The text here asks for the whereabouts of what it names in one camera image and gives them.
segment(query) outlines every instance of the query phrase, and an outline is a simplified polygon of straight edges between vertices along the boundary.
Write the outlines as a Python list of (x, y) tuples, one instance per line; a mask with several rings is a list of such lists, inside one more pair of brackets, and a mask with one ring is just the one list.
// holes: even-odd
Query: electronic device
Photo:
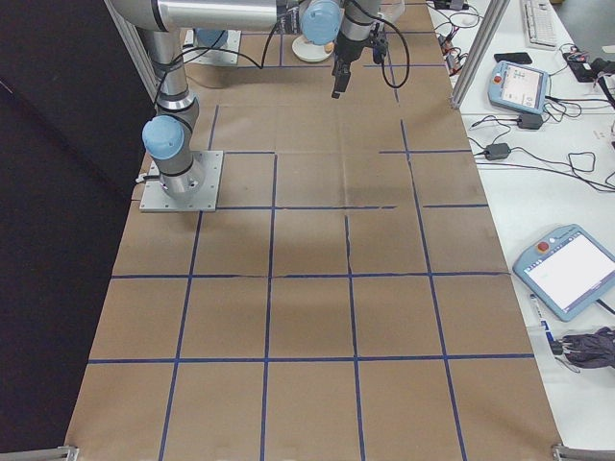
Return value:
[(465, 0), (433, 0), (433, 7), (437, 10), (469, 10), (470, 6), (465, 3)]
[(489, 101), (521, 112), (542, 113), (549, 74), (508, 61), (498, 62), (489, 83)]
[(519, 52), (519, 53), (496, 53), (495, 55), (493, 55), (493, 58), (496, 60), (496, 62), (500, 62), (500, 61), (508, 61), (508, 62), (514, 62), (515, 64), (531, 64), (531, 58), (529, 57), (529, 54), (524, 52)]
[(576, 224), (535, 242), (512, 270), (564, 322), (615, 285), (615, 256)]
[(573, 74), (575, 74), (575, 78), (577, 79), (577, 81), (581, 82), (582, 84), (591, 84), (592, 82), (594, 82), (598, 74), (592, 70), (592, 67), (591, 65), (589, 65), (589, 62), (572, 61), (570, 57), (573, 55), (573, 53), (562, 53), (561, 56), (564, 57), (564, 60), (566, 60), (568, 67), (570, 67), (570, 70), (572, 70)]
[(557, 37), (549, 0), (521, 0), (521, 16), (530, 48), (557, 49)]

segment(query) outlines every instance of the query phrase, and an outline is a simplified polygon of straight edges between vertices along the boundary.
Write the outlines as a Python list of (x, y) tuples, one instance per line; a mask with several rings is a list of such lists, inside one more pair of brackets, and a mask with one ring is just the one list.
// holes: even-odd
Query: dark backdrop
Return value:
[(0, 0), (0, 11), (7, 452), (63, 444), (153, 111), (102, 0)]

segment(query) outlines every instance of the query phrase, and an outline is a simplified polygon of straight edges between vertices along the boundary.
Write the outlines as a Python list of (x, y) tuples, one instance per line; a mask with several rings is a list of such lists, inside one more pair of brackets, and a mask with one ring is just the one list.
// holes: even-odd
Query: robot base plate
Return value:
[[(193, 154), (194, 160), (200, 162), (205, 168), (205, 180), (199, 190), (186, 199), (175, 199), (164, 192), (158, 180), (150, 180), (145, 183), (139, 207), (141, 211), (215, 211), (224, 153), (222, 151), (198, 151)], [(158, 167), (152, 162), (148, 174), (157, 176), (159, 173)]]

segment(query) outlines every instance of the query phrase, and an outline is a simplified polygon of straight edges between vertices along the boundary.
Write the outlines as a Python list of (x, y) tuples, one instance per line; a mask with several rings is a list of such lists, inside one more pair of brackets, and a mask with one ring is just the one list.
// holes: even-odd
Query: keyboard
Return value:
[(521, 16), (528, 47), (557, 49), (552, 14), (549, 0), (521, 0)]

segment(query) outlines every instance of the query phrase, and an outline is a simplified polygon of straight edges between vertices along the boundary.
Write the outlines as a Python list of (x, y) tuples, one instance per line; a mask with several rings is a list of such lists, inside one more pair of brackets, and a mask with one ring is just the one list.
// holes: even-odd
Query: metal bracket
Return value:
[[(196, 46), (194, 43), (194, 31), (188, 30), (185, 34), (184, 46)], [(241, 42), (241, 31), (229, 31), (229, 38), (226, 45), (222, 47), (224, 50), (239, 52), (239, 44)], [(235, 53), (226, 53), (224, 51), (209, 50), (203, 56), (197, 58), (201, 51), (191, 51), (184, 55), (184, 62), (190, 61), (194, 64), (217, 65), (220, 67), (236, 66), (239, 55)]]
[[(199, 151), (194, 152), (193, 155), (194, 160), (200, 162), (205, 169), (205, 180), (199, 190), (186, 199), (176, 199), (162, 189), (158, 180), (149, 180), (143, 189), (141, 211), (215, 211), (224, 153), (222, 151)], [(152, 162), (149, 175), (157, 176), (159, 173), (158, 167)]]
[(553, 458), (555, 461), (615, 461), (615, 451), (569, 449), (563, 445), (554, 445)]
[(75, 447), (58, 447), (0, 454), (0, 461), (77, 461), (77, 456), (79, 449)]

